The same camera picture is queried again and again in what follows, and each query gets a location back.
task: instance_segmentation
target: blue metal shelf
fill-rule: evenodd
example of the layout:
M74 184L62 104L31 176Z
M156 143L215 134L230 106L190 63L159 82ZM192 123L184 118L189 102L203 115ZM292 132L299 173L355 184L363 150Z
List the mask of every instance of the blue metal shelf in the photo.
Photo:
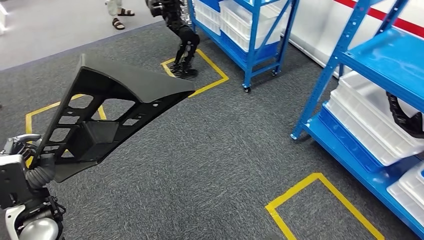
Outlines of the blue metal shelf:
M304 129L415 234L424 239L424 227L387 192L388 186L420 161L417 157L405 158L379 172L367 172L317 115L308 121Z
M247 0L234 0L234 1L238 4L240 4L241 6L243 6L245 9L249 10L250 12L253 12L254 9L255 9L254 7L255 7L256 4L254 4L250 1L247 1ZM264 5L267 5L267 4L275 3L277 1L279 1L279 0L261 0L260 5L264 6Z
M221 42L221 37L219 35L211 31L209 28L207 28L205 25L203 25L201 22L197 21L196 19L193 19L192 22L194 22L198 28L200 28L216 45L218 45L218 47L222 49L225 52L225 54L227 54L229 58L231 58L231 60L233 60L241 69L243 69L244 71L247 69L247 63L244 62L243 59L240 59L239 56L231 48L225 45L225 43ZM258 65L266 60L269 60L275 57L277 57L277 55L271 55L265 58L256 59L254 64Z
M291 137L296 140L305 130L336 158L369 191L382 201L420 238L424 227L417 222L388 192L387 187L397 181L419 159L409 157L383 171L370 173L344 147L317 116L313 114L337 66L346 65L373 81L388 92L424 112L424 41L404 31L392 28L408 0L396 0L375 36L348 50L355 33L371 5L382 0L358 0L327 65L321 72Z
M424 41L390 28L339 55L362 76L424 112Z
M271 69L273 69L272 70L273 75L276 75L281 71L281 66L284 60L284 54L289 44L290 32L292 30L293 22L295 20L296 11L298 9L300 0L287 0L285 6L282 8L281 12L277 16L274 24L272 25L266 37L264 38L259 49L256 49L255 45L256 45L256 35L258 31L258 23L259 23L259 15L260 15L261 6L272 4L274 2L277 2L278 0L260 0L260 1L253 0L253 3L250 3L250 1L247 1L247 0L234 0L234 1L252 13L252 28L250 32L251 38L249 43L249 51L247 53L247 60L241 59L239 55L237 55L236 52L234 52L230 46L228 46L222 41L221 36L218 36L216 33L212 32L210 29L208 29L206 26L204 26L202 23L196 20L192 0L188 0L188 10L190 13L190 19L192 22L193 29L196 31L196 27L199 27L218 47L220 47L244 71L244 80L243 80L242 86L246 92L249 92L252 77ZM279 49L279 52L276 54L271 53L270 55L268 55L266 51L262 51L262 50L264 49L266 43L268 42L268 39L270 39L271 34L274 32L278 22L281 20L284 12L288 9L290 4L291 4L291 11L288 17L288 23L284 33L285 37L282 39L282 44ZM263 53L263 55L267 55L267 56L258 59L258 56L260 55L260 53ZM275 58L275 61L273 63L270 63L269 65L264 66L256 71L253 71L253 68L256 65L263 63L266 60L270 60L272 58Z

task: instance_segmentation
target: gray carpet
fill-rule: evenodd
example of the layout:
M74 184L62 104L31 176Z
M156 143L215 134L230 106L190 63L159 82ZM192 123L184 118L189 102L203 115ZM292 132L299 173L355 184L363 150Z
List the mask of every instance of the gray carpet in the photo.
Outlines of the gray carpet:
M256 77L246 94L243 72L201 38L200 49L229 81L170 109L101 165L51 184L68 210L67 240L285 239L265 206L313 172L323 173L387 240L417 239L317 143L290 139L319 66L290 47L282 73ZM160 63L174 56L177 42L155 23L1 71L0 139L24 133L26 113L59 101L80 53L164 73ZM217 80L202 61L197 57L194 63L201 66L198 87ZM329 84L323 99L336 85ZM104 106L109 117L119 108L117 102ZM34 132L46 129L53 112L34 117ZM320 183L277 211L299 240L372 239ZM0 239L6 239L0 229Z

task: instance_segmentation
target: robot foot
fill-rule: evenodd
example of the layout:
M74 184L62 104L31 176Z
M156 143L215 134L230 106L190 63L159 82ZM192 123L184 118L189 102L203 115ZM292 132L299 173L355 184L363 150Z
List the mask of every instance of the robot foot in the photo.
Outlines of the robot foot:
M172 66L169 67L171 70L171 73L175 74L181 70L182 66L179 63L174 63Z
M181 70L177 72L175 74L175 77L179 79L189 80L189 79L197 77L198 74L199 72L196 69L186 69L186 70Z

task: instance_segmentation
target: black hose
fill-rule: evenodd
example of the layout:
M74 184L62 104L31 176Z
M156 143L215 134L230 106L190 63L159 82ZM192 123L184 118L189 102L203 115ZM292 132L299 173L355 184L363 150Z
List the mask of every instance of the black hose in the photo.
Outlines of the black hose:
M56 174L54 156L52 153L41 155L39 165L26 172L25 178L31 188L40 189L53 180Z

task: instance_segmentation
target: red stripe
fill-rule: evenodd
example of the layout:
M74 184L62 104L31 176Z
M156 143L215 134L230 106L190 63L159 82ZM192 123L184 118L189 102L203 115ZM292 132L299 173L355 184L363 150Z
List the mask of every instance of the red stripe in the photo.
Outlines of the red stripe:
M355 7L355 4L356 4L356 2L353 1L353 0L334 0L334 1L341 3L343 5L346 5L350 8ZM379 10L374 9L374 8L369 9L368 15L373 17L373 18L379 19L379 20L383 20L386 17L385 12L379 11ZM400 28L400 29L403 29L405 31L408 31L410 33L413 33L415 35L418 35L418 36L424 38L424 27L422 27L422 26L416 25L412 22L405 21L405 20L400 19L400 18L398 18L394 22L394 25L396 27Z

